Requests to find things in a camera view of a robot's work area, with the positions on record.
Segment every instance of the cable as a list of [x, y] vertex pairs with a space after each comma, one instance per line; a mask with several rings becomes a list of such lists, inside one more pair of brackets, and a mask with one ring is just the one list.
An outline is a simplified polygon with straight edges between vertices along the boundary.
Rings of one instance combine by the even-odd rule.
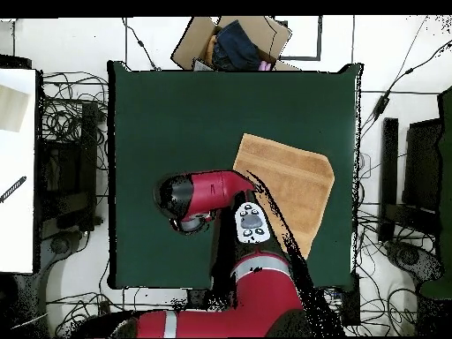
[[35, 322], [37, 320], [42, 319], [43, 317], [46, 317], [48, 314], [49, 314], [49, 312], [44, 313], [43, 315], [41, 315], [39, 317], [36, 317], [35, 319], [32, 319], [32, 320], [27, 321], [27, 322], [24, 322], [23, 324], [16, 325], [15, 327], [12, 327], [11, 330], [13, 330], [14, 328], [20, 328], [20, 327], [23, 327], [25, 325], [31, 324], [31, 323], [33, 323], [33, 322]]
[[139, 39], [139, 37], [138, 37], [137, 34], [135, 33], [135, 30], [133, 30], [133, 28], [131, 28], [129, 25], [127, 25], [127, 24], [125, 23], [124, 18], [121, 18], [121, 20], [123, 21], [124, 27], [125, 27], [126, 29], [128, 28], [129, 30], [131, 30], [131, 31], [133, 32], [133, 36], [135, 36], [135, 39], [137, 40], [137, 43], [139, 44], [139, 46], [145, 50], [147, 59], [149, 60], [149, 63], [151, 63], [153, 69], [154, 69], [155, 71], [160, 71], [161, 68], [158, 68], [157, 66], [155, 66], [154, 62], [151, 60], [151, 56], [147, 53], [147, 50], [146, 50], [146, 47], [145, 47], [143, 41], [141, 41], [141, 40]]
[[418, 38], [418, 34], [419, 31], [421, 29], [421, 27], [424, 25], [424, 22], [426, 22], [426, 19], [428, 18], [428, 16], [426, 16], [426, 18], [422, 21], [418, 32], [416, 33], [416, 36], [414, 37], [413, 42], [410, 45], [410, 48], [408, 49], [408, 52], [405, 56], [405, 59], [403, 60], [403, 64], [401, 66], [400, 71], [397, 73], [397, 76], [395, 77], [395, 80], [393, 81], [393, 83], [389, 86], [388, 90], [385, 92], [385, 94], [383, 96], [380, 97], [380, 99], [377, 101], [377, 104], [375, 105], [375, 108], [373, 109], [373, 123], [367, 128], [367, 130], [361, 135], [361, 139], [364, 138], [364, 136], [366, 135], [366, 133], [369, 131], [369, 129], [373, 126], [373, 124], [375, 124], [375, 122], [377, 121], [377, 119], [379, 118], [379, 116], [384, 112], [385, 108], [388, 105], [389, 102], [389, 95], [391, 94], [391, 90], [392, 87], [394, 87], [394, 85], [405, 75], [411, 74], [412, 72], [414, 72], [415, 70], [417, 70], [418, 68], [420, 68], [421, 66], [427, 64], [428, 62], [430, 62], [438, 52], [443, 52], [446, 48], [450, 48], [452, 47], [452, 39], [450, 41], [447, 41], [446, 43], [444, 43], [443, 45], [441, 45], [438, 49], [436, 49], [434, 51], [434, 53], [430, 56], [430, 58], [428, 58], [427, 60], [425, 60], [424, 63], [416, 65], [410, 69], [408, 69], [406, 72], [404, 72], [402, 75], [399, 76], [400, 72], [402, 71], [406, 59], [408, 58], [408, 55], [410, 54], [411, 48], [414, 44], [414, 41]]
[[446, 48], [450, 48], [452, 47], [452, 39], [450, 41], [446, 41], [443, 45], [441, 45], [438, 49], [436, 49], [434, 51], [434, 53], [430, 56], [430, 58], [428, 60], [425, 60], [425, 62], [423, 62], [422, 64], [416, 65], [413, 68], [408, 69], [404, 74], [402, 74], [399, 78], [397, 78], [394, 83], [389, 87], [388, 92], [390, 93], [391, 88], [405, 75], [411, 74], [412, 72], [414, 72], [416, 69], [420, 68], [421, 66], [424, 66], [425, 64], [427, 64], [428, 62], [432, 61], [433, 58], [436, 56], [436, 54], [438, 52], [443, 52], [444, 50], [446, 50]]
[[395, 78], [394, 78], [394, 81], [397, 80], [397, 78], [399, 77], [400, 72], [402, 71], [403, 67], [405, 66], [406, 59], [408, 58], [408, 55], [409, 55], [410, 52], [411, 52], [411, 48], [413, 47], [414, 42], [415, 42], [416, 39], [418, 38], [418, 34], [419, 34], [419, 32], [420, 32], [420, 29], [422, 28], [422, 26], [424, 25], [424, 23], [427, 21], [427, 19], [428, 19], [428, 16], [426, 16], [426, 17], [424, 18], [424, 20], [422, 21], [422, 23], [420, 24], [419, 29], [418, 29], [418, 31], [416, 32], [416, 35], [414, 36], [413, 41], [411, 42], [410, 48], [408, 49], [408, 52], [407, 52], [406, 55], [405, 55], [405, 59], [403, 60], [402, 66], [400, 67], [399, 72], [397, 73], [397, 75], [396, 75]]
[[392, 318], [392, 310], [391, 310], [391, 308], [390, 308], [390, 303], [389, 303], [389, 301], [390, 301], [390, 299], [392, 298], [392, 296], [394, 295], [394, 294], [396, 294], [397, 292], [399, 292], [399, 291], [408, 291], [408, 292], [410, 292], [411, 294], [413, 294], [415, 297], [417, 297], [418, 298], [418, 294], [415, 292], [415, 291], [413, 291], [413, 290], [410, 290], [410, 289], [406, 289], [406, 288], [404, 288], [404, 287], [402, 287], [402, 288], [400, 288], [400, 289], [396, 289], [396, 290], [393, 290], [393, 291], [391, 291], [390, 293], [389, 293], [389, 295], [388, 295], [388, 299], [387, 299], [387, 309], [388, 309], [388, 316], [389, 316], [389, 323], [391, 324], [391, 327], [395, 330], [395, 333], [398, 335], [398, 336], [402, 336], [399, 332], [398, 332], [398, 330], [396, 329], [396, 327], [395, 327], [395, 325], [394, 325], [394, 321], [393, 321], [393, 318]]
[[87, 241], [85, 242], [85, 246], [84, 246], [82, 249], [76, 251], [75, 253], [77, 253], [77, 252], [82, 252], [85, 248], [87, 248], [90, 235], [91, 235], [91, 231], [88, 231]]
[[[406, 153], [398, 155], [398, 156], [397, 156], [397, 159], [398, 159], [399, 157], [404, 157], [404, 156], [406, 156]], [[379, 164], [375, 165], [374, 167], [370, 168], [369, 170], [366, 170], [366, 172], [371, 171], [371, 170], [374, 170], [374, 169], [378, 168], [380, 165], [381, 165], [381, 162], [380, 162]]]
[[269, 50], [269, 52], [268, 52], [268, 57], [269, 57], [269, 58], [272, 58], [272, 48], [273, 48], [273, 43], [274, 43], [274, 41], [275, 41], [276, 34], [278, 34], [278, 33], [276, 32], [276, 30], [274, 30], [274, 28], [272, 28], [272, 26], [271, 26], [270, 23], [268, 22], [267, 17], [266, 17], [266, 16], [262, 16], [262, 17], [263, 17], [264, 20], [267, 22], [268, 27], [270, 27], [270, 28], [273, 30], [273, 32], [274, 32], [274, 34], [273, 34], [273, 39], [272, 39], [272, 43], [271, 43], [271, 45], [270, 45], [270, 50]]
[[108, 268], [109, 268], [109, 259], [108, 259], [108, 261], [107, 261], [107, 265], [105, 266], [105, 270], [103, 271], [102, 277], [101, 277], [101, 279], [99, 280], [99, 291], [100, 291], [101, 294], [102, 294], [102, 287], [101, 287], [102, 279], [103, 279], [103, 277], [105, 276], [105, 274], [107, 273], [107, 269], [108, 269]]
[[135, 309], [135, 312], [137, 312], [137, 294], [141, 288], [138, 287], [137, 291], [135, 292], [135, 295], [133, 296], [133, 309]]

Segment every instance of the white tile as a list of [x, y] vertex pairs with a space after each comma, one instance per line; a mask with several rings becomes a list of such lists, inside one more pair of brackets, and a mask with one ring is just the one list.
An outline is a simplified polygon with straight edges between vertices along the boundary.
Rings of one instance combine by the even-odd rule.
[[0, 55], [12, 56], [12, 23], [0, 21]]
[[[163, 70], [180, 70], [171, 61], [171, 54], [184, 35], [190, 19], [190, 17], [134, 17], [127, 19], [127, 25], [132, 27], [143, 41], [147, 53], [157, 67]], [[128, 31], [127, 46], [127, 65], [132, 70], [152, 70], [146, 52], [139, 46], [131, 30]]]
[[292, 36], [281, 52], [282, 56], [316, 57], [319, 16], [275, 16], [288, 21]]
[[338, 72], [351, 62], [352, 29], [352, 16], [323, 16], [320, 61], [284, 62], [306, 71]]
[[[387, 90], [425, 16], [356, 16], [355, 60], [365, 65], [363, 89]], [[423, 63], [452, 33], [444, 19], [429, 16], [413, 44], [402, 72]], [[403, 77], [396, 91], [441, 92], [452, 82], [452, 50], [446, 50], [425, 66]]]
[[45, 72], [91, 72], [107, 78], [107, 61], [124, 60], [121, 19], [20, 19], [16, 55]]

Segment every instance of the towel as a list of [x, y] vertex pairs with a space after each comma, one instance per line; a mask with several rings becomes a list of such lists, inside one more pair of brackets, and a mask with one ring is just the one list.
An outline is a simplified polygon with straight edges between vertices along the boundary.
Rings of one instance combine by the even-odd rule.
[[[251, 134], [244, 134], [233, 169], [249, 177], [251, 171], [270, 191], [307, 259], [328, 203], [335, 176], [328, 158]], [[272, 213], [267, 198], [258, 194], [282, 249], [286, 229]]]

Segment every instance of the floor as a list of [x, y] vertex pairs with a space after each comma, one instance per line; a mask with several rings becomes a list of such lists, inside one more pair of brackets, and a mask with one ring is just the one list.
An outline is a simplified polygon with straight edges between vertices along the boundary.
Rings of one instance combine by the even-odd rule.
[[[316, 18], [277, 16], [288, 20], [293, 31], [292, 40], [283, 51], [284, 56], [315, 56], [317, 38]], [[404, 57], [419, 26], [424, 24], [406, 59], [403, 72], [424, 62], [441, 44], [452, 39], [450, 16], [323, 16], [320, 61], [290, 61], [298, 68], [310, 71], [337, 72], [345, 64], [363, 63], [361, 117], [365, 121], [381, 93], [388, 89], [396, 78]], [[147, 47], [154, 63], [163, 70], [178, 69], [170, 55], [176, 47], [190, 18], [133, 18], [128, 19], [139, 38]], [[121, 19], [19, 19], [15, 26], [15, 42], [11, 37], [11, 24], [0, 22], [0, 54], [12, 54], [32, 59], [34, 68], [51, 72], [90, 72], [107, 79], [108, 60], [122, 60], [133, 70], [149, 70], [149, 62], [142, 48], [126, 32]], [[361, 143], [365, 154], [362, 168], [365, 188], [364, 202], [378, 201], [379, 170], [375, 167], [380, 159], [380, 131], [383, 117], [399, 119], [399, 154], [405, 152], [406, 132], [410, 123], [438, 116], [436, 95], [452, 85], [452, 53], [445, 50], [432, 61], [412, 74], [402, 78], [390, 95], [390, 103], [384, 115], [373, 125]], [[73, 80], [86, 75], [72, 74]], [[80, 93], [96, 94], [99, 87], [80, 87]], [[106, 191], [106, 173], [98, 171], [98, 193]], [[404, 173], [404, 158], [399, 158], [398, 202], [401, 201]], [[106, 283], [108, 261], [107, 201], [98, 205], [98, 215], [104, 224], [92, 233], [87, 248], [55, 265], [49, 276], [47, 300], [98, 291], [101, 287], [114, 303], [126, 308], [149, 309], [168, 305], [171, 299], [184, 299], [184, 290], [129, 289], [111, 290]], [[363, 211], [377, 213], [377, 206], [363, 206]], [[363, 250], [360, 281], [362, 320], [367, 320], [358, 329], [346, 330], [347, 335], [385, 335], [388, 331], [386, 303], [373, 301], [377, 298], [378, 285], [381, 298], [386, 299], [392, 290], [400, 287], [412, 289], [409, 276], [393, 267], [370, 241], [376, 243], [372, 232], [368, 233]], [[49, 304], [48, 318], [51, 331], [74, 307], [80, 298], [67, 298], [64, 303]], [[397, 292], [391, 303], [398, 311], [416, 312], [416, 299], [409, 293]], [[96, 313], [93, 305], [90, 313]], [[397, 331], [391, 328], [389, 335], [410, 335], [413, 327], [408, 322], [411, 313], [401, 312], [406, 319], [395, 315]]]

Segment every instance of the dark green tabletop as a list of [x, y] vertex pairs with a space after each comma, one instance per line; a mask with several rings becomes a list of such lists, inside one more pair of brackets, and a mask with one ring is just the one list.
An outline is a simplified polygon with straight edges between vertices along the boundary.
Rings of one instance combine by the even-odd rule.
[[177, 234], [154, 206], [152, 188], [167, 173], [232, 169], [244, 132], [328, 157], [335, 183], [308, 266], [316, 286], [350, 284], [359, 72], [358, 64], [341, 73], [128, 72], [109, 65], [113, 284], [210, 286], [212, 230]]

